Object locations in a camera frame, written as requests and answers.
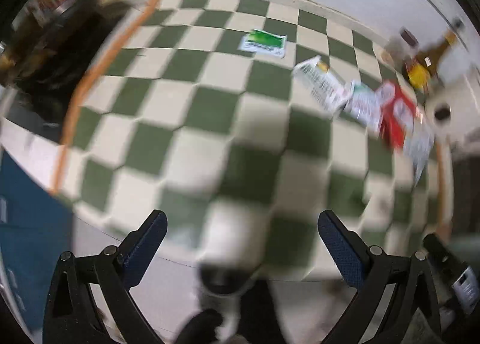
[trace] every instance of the green tile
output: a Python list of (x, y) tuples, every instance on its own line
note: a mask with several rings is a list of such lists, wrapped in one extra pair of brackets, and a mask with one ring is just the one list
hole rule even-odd
[(263, 30), (268, 33), (284, 36), (290, 42), (297, 42), (297, 25), (283, 22), (281, 20), (267, 18), (263, 25)]
[(208, 52), (206, 51), (176, 50), (162, 78), (195, 83), (200, 76), (207, 57)]
[(125, 165), (158, 175), (172, 138), (172, 131), (139, 123), (130, 143)]
[(228, 134), (238, 96), (217, 89), (198, 87), (185, 126)]
[(232, 145), (219, 194), (270, 204), (279, 163), (280, 155)]
[(382, 85), (382, 83), (380, 81), (378, 81), (378, 79), (370, 76), (369, 74), (363, 72), (363, 71), (359, 71), (360, 72), (360, 80), (366, 85), (368, 86), (371, 90), (373, 91), (376, 91), (380, 85)]
[(166, 188), (159, 206), (169, 219), (166, 239), (176, 245), (197, 248), (206, 220), (208, 200)]
[(115, 100), (112, 113), (135, 116), (151, 84), (150, 79), (129, 77)]
[(317, 237), (317, 229), (313, 224), (274, 217), (270, 224), (263, 263), (306, 267)]
[(162, 27), (149, 47), (175, 48), (185, 34), (188, 26)]
[(412, 194), (411, 191), (395, 190), (393, 205), (393, 222), (409, 223), (412, 211)]
[(310, 12), (302, 11), (298, 13), (298, 25), (310, 28), (326, 35), (327, 33), (327, 19), (322, 16), (311, 14)]
[(173, 13), (173, 10), (155, 10), (142, 26), (159, 26)]
[(235, 30), (224, 30), (220, 40), (218, 41), (215, 52), (241, 55), (243, 57), (252, 57), (254, 54), (249, 51), (239, 50), (239, 44), (243, 36), (247, 33)]
[(356, 31), (352, 31), (352, 34), (353, 46), (375, 57), (373, 42)]
[(330, 51), (330, 57), (337, 57), (357, 66), (357, 56), (352, 46), (328, 37), (328, 50)]
[(113, 170), (89, 159), (82, 181), (81, 198), (103, 212), (112, 183)]
[(123, 48), (110, 64), (105, 76), (124, 76), (128, 66), (137, 56), (139, 48)]
[(339, 217), (359, 218), (366, 207), (363, 202), (363, 178), (332, 170), (327, 207)]
[(183, 0), (180, 8), (205, 8), (208, 0)]
[(291, 83), (290, 69), (253, 61), (247, 82), (247, 91), (281, 100), (289, 100)]
[(82, 107), (77, 126), (75, 128), (75, 136), (73, 137), (73, 145), (75, 147), (79, 147), (82, 150), (87, 149), (101, 118), (101, 115), (97, 114), (91, 109)]
[(295, 54), (295, 65), (310, 58), (316, 57), (317, 55), (320, 55), (322, 57), (323, 62), (330, 64), (330, 58), (328, 58), (328, 55), (297, 45), (297, 51)]
[(224, 28), (231, 15), (226, 11), (203, 11), (195, 26)]
[(286, 149), (328, 158), (330, 129), (329, 120), (291, 109)]
[(393, 175), (393, 152), (381, 139), (368, 137), (368, 169)]
[(238, 3), (237, 12), (266, 16), (269, 4), (270, 3), (268, 1), (263, 0), (240, 0)]

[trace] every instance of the food package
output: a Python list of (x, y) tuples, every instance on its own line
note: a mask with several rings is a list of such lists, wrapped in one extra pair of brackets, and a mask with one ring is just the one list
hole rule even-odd
[(414, 184), (417, 184), (434, 145), (433, 130), (397, 83), (385, 82), (376, 95), (382, 109), (380, 135), (391, 147), (412, 159)]
[(382, 111), (377, 95), (360, 81), (352, 81), (351, 93), (352, 97), (345, 106), (345, 112), (348, 112), (369, 130), (378, 134)]
[(351, 97), (351, 88), (320, 56), (299, 63), (293, 75), (310, 91), (322, 110), (332, 117)]

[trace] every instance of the green and white checkered floor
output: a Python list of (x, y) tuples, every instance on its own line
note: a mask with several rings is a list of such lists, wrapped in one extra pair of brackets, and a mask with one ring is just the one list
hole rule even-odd
[[(250, 29), (287, 35), (285, 57), (237, 50)], [(367, 244), (411, 253), (436, 221), (436, 160), (412, 189), (407, 158), (345, 114), (324, 118), (291, 79), (320, 54), (346, 81), (403, 80), (380, 53), (269, 1), (162, 0), (83, 104), (61, 193), (108, 232), (162, 209), (167, 244), (227, 261), (229, 240), (246, 242), (237, 263), (272, 270), (331, 265), (316, 231), (327, 208)]]

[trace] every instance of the metal screw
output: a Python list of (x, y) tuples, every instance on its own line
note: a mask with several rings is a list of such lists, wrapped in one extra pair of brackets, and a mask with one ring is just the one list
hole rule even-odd
[(105, 249), (103, 250), (104, 255), (111, 256), (117, 252), (117, 247), (115, 245), (109, 245), (106, 246)]
[(69, 258), (71, 258), (71, 253), (69, 251), (63, 252), (60, 255), (60, 260), (61, 261), (67, 261)]
[(383, 250), (382, 250), (381, 247), (379, 247), (377, 245), (372, 245), (370, 247), (370, 252), (371, 252), (371, 254), (373, 254), (375, 256), (380, 256), (383, 253)]

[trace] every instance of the blue gripper pad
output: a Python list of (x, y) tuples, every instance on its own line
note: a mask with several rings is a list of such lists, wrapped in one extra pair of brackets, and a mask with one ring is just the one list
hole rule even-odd
[(366, 267), (364, 263), (366, 263), (366, 261), (365, 259), (362, 261), (349, 240), (347, 240), (349, 233), (352, 233), (357, 237), (358, 235), (352, 231), (348, 231), (337, 216), (332, 219), (332, 215), (335, 216), (335, 214), (329, 210), (320, 213), (320, 216), (318, 217), (318, 233), (325, 243), (328, 252), (332, 256), (345, 282), (350, 287), (359, 290), (365, 282)]

